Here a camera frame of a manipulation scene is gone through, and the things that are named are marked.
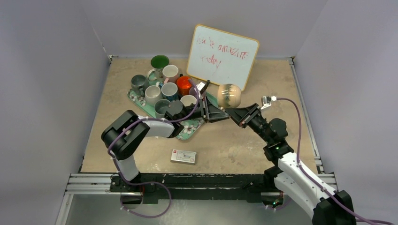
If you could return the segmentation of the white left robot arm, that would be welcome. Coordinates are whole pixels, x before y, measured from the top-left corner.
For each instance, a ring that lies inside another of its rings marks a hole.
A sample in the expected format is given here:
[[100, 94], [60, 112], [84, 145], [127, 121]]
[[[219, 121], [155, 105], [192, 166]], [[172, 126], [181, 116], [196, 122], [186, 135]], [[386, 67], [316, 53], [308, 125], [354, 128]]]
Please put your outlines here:
[[206, 101], [184, 106], [180, 100], [168, 103], [163, 118], [142, 117], [132, 110], [125, 111], [101, 134], [120, 177], [122, 186], [129, 192], [136, 191], [140, 185], [139, 169], [136, 166], [134, 152], [146, 137], [175, 138], [184, 129], [182, 121], [197, 118], [209, 122], [226, 120], [230, 116]]

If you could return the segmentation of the grey ribbed mug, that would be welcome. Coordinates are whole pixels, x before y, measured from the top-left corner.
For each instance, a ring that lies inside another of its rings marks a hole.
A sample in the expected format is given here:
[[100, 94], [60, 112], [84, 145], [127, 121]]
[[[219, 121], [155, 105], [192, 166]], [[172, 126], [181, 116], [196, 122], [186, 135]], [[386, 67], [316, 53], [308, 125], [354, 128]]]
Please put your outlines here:
[[169, 107], [170, 101], [167, 99], [160, 99], [154, 105], [155, 117], [161, 119], [165, 117], [165, 112]]

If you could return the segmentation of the beige mug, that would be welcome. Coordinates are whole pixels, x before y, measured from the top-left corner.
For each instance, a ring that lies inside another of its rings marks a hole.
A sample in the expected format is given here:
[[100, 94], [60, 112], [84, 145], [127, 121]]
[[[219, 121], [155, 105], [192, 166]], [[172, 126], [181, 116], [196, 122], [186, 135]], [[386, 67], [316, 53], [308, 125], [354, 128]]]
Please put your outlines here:
[[241, 104], [241, 89], [234, 84], [222, 84], [217, 91], [218, 106], [236, 108]]

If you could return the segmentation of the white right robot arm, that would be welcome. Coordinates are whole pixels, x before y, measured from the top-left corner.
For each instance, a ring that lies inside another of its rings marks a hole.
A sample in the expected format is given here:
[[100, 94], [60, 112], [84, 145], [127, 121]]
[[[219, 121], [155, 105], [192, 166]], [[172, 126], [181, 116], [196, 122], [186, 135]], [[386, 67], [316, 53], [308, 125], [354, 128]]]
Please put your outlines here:
[[310, 217], [314, 225], [355, 225], [352, 199], [322, 181], [287, 143], [287, 126], [282, 119], [267, 121], [258, 104], [246, 108], [227, 108], [230, 118], [241, 128], [251, 128], [267, 145], [264, 154], [274, 167], [265, 171], [266, 189], [287, 194]]

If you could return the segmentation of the white speckled mug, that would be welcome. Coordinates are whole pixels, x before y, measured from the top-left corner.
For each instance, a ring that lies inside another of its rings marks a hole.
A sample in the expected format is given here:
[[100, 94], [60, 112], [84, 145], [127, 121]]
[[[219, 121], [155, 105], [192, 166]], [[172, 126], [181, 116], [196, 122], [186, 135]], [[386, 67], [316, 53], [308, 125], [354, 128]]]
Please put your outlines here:
[[156, 102], [163, 99], [160, 87], [151, 85], [145, 90], [145, 101], [147, 105], [154, 106]]

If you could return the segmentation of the lilac mug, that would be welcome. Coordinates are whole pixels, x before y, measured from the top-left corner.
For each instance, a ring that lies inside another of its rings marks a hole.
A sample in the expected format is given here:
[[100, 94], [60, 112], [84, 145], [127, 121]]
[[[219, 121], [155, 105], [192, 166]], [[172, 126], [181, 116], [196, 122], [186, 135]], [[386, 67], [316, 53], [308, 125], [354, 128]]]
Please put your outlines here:
[[190, 89], [190, 91], [189, 91], [189, 94], [192, 95], [192, 96], [194, 96], [195, 98], [198, 98], [198, 94], [197, 94], [197, 91], [196, 91], [195, 86], [194, 86], [194, 87], [191, 87], [191, 89]]

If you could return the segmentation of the pink faceted mug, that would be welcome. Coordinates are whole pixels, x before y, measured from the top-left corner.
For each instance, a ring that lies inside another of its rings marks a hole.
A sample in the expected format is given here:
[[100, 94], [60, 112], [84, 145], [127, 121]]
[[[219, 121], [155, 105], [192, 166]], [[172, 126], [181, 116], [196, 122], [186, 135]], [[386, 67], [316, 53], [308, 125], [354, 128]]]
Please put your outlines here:
[[167, 65], [162, 70], [163, 76], [165, 78], [165, 83], [176, 83], [179, 76], [179, 68], [175, 65]]

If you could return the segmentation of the blue grey mug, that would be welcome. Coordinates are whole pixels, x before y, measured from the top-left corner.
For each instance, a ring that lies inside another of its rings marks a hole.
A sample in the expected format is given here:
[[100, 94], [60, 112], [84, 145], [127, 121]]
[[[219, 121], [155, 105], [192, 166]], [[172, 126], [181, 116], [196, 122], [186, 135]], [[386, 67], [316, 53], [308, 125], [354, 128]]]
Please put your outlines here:
[[130, 84], [134, 93], [141, 97], [145, 96], [145, 91], [150, 86], [149, 80], [145, 75], [133, 76]]

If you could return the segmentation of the black mug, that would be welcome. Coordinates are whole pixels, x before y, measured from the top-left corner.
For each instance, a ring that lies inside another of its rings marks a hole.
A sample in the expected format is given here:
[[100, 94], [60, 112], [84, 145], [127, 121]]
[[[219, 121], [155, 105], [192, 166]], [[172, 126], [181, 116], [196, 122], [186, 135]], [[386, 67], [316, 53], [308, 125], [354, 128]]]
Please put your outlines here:
[[191, 105], [196, 105], [197, 98], [194, 95], [185, 95], [181, 97], [180, 101], [185, 107], [189, 107]]

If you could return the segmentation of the orange mug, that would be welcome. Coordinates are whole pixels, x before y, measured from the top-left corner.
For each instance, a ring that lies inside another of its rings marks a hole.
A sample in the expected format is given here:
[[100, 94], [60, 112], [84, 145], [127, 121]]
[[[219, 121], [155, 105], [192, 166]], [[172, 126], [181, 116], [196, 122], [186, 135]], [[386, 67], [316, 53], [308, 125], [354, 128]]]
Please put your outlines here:
[[178, 87], [178, 92], [181, 96], [189, 95], [192, 84], [190, 82], [189, 76], [181, 76], [177, 79], [176, 85]]

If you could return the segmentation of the floral mug green inside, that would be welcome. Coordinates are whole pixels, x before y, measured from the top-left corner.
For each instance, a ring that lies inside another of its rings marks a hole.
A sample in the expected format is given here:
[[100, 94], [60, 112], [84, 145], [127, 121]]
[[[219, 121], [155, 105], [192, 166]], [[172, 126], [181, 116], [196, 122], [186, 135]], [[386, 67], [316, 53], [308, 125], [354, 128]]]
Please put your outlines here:
[[163, 69], [169, 65], [169, 58], [165, 55], [156, 55], [151, 59], [150, 64], [152, 69], [147, 74], [148, 80], [164, 81]]

